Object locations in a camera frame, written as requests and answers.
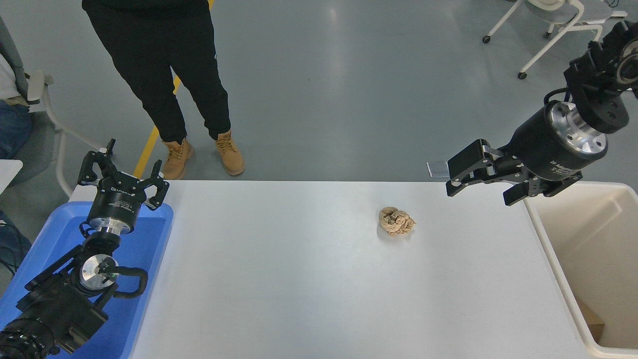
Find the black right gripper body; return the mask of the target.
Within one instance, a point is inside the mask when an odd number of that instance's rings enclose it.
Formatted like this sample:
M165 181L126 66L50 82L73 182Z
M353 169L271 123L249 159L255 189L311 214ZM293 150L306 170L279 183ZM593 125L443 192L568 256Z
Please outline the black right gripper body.
M588 125L576 107L544 107L515 130L505 151L534 175L561 181L603 158L607 136Z

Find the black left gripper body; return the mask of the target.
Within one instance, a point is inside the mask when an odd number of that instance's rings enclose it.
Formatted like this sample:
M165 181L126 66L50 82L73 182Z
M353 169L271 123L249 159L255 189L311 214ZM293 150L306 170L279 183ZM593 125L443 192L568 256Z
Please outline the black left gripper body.
M98 226L108 220L134 226L145 200L141 180L130 175L123 175L119 179L104 177L98 182L88 221L91 226Z

